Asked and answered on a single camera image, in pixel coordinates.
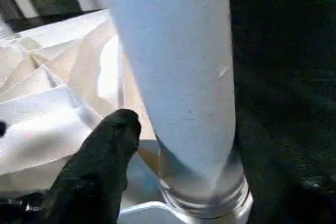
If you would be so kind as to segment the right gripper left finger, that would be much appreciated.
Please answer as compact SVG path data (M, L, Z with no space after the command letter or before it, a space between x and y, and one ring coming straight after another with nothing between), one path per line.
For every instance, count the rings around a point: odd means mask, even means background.
M102 119L58 174L39 223L117 223L140 133L133 110L118 109Z

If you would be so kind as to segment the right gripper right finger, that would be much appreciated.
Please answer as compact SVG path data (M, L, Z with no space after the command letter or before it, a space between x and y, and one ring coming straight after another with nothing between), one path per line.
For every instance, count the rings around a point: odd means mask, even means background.
M285 175L265 223L335 223L335 180L327 174Z

